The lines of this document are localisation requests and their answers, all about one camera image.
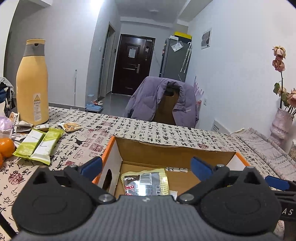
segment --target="floor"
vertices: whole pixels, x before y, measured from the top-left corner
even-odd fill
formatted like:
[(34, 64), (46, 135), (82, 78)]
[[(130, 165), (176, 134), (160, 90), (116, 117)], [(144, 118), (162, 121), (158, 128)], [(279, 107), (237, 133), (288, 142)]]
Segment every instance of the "floor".
[(131, 97), (127, 95), (108, 93), (103, 99), (103, 111), (101, 114), (123, 117), (124, 110)]

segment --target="cardboard box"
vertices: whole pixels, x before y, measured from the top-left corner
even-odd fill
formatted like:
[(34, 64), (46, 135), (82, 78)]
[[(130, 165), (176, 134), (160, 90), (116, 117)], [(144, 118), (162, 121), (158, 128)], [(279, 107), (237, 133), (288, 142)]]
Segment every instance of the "cardboard box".
[[(231, 170), (243, 170), (249, 166), (237, 152), (155, 145), (113, 136), (102, 156), (103, 170), (93, 183), (118, 198), (125, 194), (121, 174), (174, 167), (175, 171), (166, 171), (166, 175), (170, 190), (180, 195), (200, 182), (190, 170), (190, 161), (194, 156), (212, 166), (224, 164)], [(187, 172), (178, 171), (178, 168), (185, 168)]]

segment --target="tablecloth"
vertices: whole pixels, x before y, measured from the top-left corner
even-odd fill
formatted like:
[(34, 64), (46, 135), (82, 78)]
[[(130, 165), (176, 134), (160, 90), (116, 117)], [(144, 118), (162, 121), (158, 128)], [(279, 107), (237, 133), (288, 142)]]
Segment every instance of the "tablecloth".
[[(51, 170), (61, 170), (67, 165), (82, 165), (94, 156), (101, 156), (112, 135), (160, 145), (185, 146), (212, 151), (239, 151), (262, 176), (274, 171), (243, 141), (236, 136), (156, 122), (134, 120), (116, 116), (50, 107), (48, 123), (76, 122), (82, 129), (63, 135), (52, 152)], [(80, 136), (95, 139), (95, 145), (81, 141)], [(82, 155), (89, 149), (88, 156)], [(19, 157), (7, 159), (0, 168), (0, 213), (17, 230), (11, 207), (26, 181), (42, 163)], [(0, 241), (9, 236), (0, 227)]]

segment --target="purple jacket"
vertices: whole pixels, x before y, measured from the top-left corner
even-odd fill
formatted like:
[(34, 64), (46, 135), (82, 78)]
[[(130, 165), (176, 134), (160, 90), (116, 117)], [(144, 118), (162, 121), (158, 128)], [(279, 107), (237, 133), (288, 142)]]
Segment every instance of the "purple jacket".
[(146, 77), (130, 98), (124, 117), (151, 121), (167, 86), (180, 89), (178, 102), (173, 108), (176, 125), (194, 128), (199, 119), (199, 111), (193, 87), (167, 78)]

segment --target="gray refrigerator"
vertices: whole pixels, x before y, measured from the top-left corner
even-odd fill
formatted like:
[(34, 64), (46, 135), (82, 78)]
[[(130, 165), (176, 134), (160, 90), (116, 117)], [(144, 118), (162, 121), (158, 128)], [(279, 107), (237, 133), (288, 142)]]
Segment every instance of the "gray refrigerator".
[(163, 58), (161, 61), (159, 77), (180, 80), (182, 82), (185, 82), (187, 68), (188, 68), (188, 65), (187, 65), (187, 68), (184, 73), (186, 62), (184, 64), (182, 72), (180, 72), (180, 70), (182, 68), (189, 44), (182, 43), (183, 48), (174, 52), (172, 45), (175, 45), (176, 43), (177, 43), (177, 40), (174, 40), (174, 39), (166, 40), (165, 46), (163, 49)]

